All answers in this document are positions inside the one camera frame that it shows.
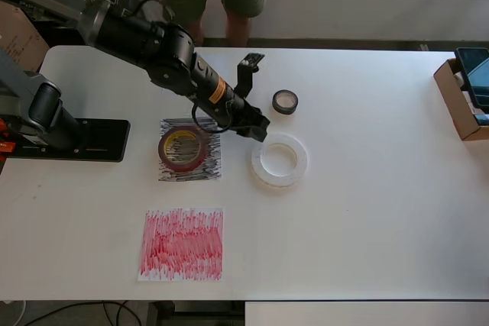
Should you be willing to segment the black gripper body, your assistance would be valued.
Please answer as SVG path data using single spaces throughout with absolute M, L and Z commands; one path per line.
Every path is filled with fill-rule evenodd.
M 227 91 L 219 100 L 219 127 L 221 132 L 240 127 L 268 128 L 270 121 L 259 108 L 250 105 L 233 91 Z

